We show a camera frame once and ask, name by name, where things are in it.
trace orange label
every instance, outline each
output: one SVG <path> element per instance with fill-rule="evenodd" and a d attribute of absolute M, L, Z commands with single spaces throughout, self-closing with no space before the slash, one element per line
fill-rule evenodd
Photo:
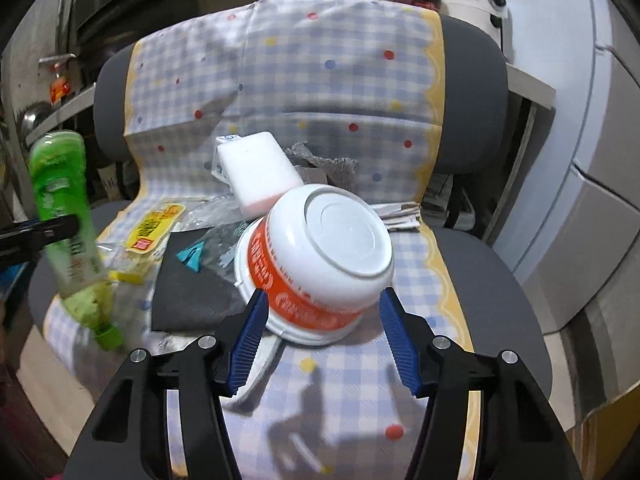
<path fill-rule="evenodd" d="M 303 291 L 296 292 L 290 285 L 292 280 L 284 278 L 269 256 L 266 236 L 266 220 L 263 219 L 249 240 L 249 272 L 254 285 L 263 289 L 269 297 L 269 307 L 281 318 L 300 328 L 310 330 L 338 330 L 352 323 L 360 312 L 336 314 L 318 308 L 304 296 Z"/>

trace blue and white checkered cloth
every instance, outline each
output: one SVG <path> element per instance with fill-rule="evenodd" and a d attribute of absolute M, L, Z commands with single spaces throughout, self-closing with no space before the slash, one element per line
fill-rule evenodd
<path fill-rule="evenodd" d="M 141 40 L 126 102 L 141 193 L 102 240 L 126 240 L 163 198 L 228 192 L 210 175 L 213 139 L 226 134 L 269 130 L 283 147 L 306 140 L 316 155 L 354 158 L 355 192 L 369 203 L 419 196 L 442 120 L 428 97 L 443 84 L 444 67 L 429 56 L 441 41 L 439 26 L 437 15 L 391 2 L 261 0 Z M 439 309 L 450 284 L 426 263 L 433 247 L 427 237 L 397 232 L 392 241 L 393 283 L 405 309 L 424 316 L 435 333 L 468 340 L 466 326 Z M 191 340 L 150 331 L 156 273 L 144 286 L 117 286 L 113 318 L 128 348 L 158 353 Z M 95 396 L 123 359 L 99 350 L 59 300 L 49 309 L 46 339 Z M 305 358 L 317 364 L 310 374 L 299 366 Z M 401 385 L 372 310 L 337 344 L 287 344 L 264 391 L 242 412 L 226 412 L 225 421 L 246 480 L 389 480 L 404 478 L 425 405 Z M 174 470 L 184 474 L 176 392 L 168 395 L 168 412 Z M 392 424 L 404 427 L 401 440 L 385 438 Z M 460 478 L 472 477 L 475 444 L 465 447 Z"/>

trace yellow dot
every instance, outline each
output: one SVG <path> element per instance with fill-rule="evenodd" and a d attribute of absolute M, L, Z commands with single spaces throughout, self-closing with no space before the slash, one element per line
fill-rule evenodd
<path fill-rule="evenodd" d="M 316 369 L 316 366 L 318 366 L 318 363 L 316 363 L 311 357 L 305 357 L 300 361 L 298 366 L 303 372 L 311 374 Z"/>

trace green bottle with yellow cap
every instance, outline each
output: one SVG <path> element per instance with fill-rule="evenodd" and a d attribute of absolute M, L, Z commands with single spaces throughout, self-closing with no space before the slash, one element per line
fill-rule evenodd
<path fill-rule="evenodd" d="M 113 291 L 95 245 L 84 169 L 84 140 L 75 132 L 55 132 L 31 149 L 30 170 L 41 220 L 74 214 L 80 230 L 69 240 L 48 245 L 60 299 L 69 315 L 94 332 L 104 350 L 122 345 L 120 331 L 111 324 Z"/>

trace white sponge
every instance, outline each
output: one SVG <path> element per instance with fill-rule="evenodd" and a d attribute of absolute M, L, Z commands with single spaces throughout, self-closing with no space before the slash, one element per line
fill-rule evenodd
<path fill-rule="evenodd" d="M 289 189 L 304 184 L 270 132 L 221 144 L 218 160 L 245 220 L 265 215 Z"/>

